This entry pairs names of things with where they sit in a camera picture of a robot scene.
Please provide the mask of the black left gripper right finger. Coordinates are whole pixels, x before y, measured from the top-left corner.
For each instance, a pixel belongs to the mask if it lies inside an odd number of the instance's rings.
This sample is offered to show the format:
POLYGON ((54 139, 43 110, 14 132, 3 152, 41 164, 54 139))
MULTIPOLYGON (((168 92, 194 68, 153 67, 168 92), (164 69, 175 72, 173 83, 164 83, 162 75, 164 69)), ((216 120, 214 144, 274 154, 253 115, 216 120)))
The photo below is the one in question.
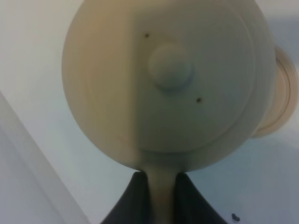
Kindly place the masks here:
POLYGON ((173 222, 175 224, 226 223, 185 173, 179 173, 175 180, 173 222))

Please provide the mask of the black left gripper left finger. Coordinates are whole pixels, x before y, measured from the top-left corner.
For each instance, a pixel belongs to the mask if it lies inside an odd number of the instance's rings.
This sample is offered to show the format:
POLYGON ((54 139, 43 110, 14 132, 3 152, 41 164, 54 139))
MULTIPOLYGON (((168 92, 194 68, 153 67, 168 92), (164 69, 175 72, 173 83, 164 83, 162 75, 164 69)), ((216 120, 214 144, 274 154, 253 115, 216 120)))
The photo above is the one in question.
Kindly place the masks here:
POLYGON ((135 172, 123 195, 103 224, 150 224, 152 206, 148 178, 144 172, 135 172))

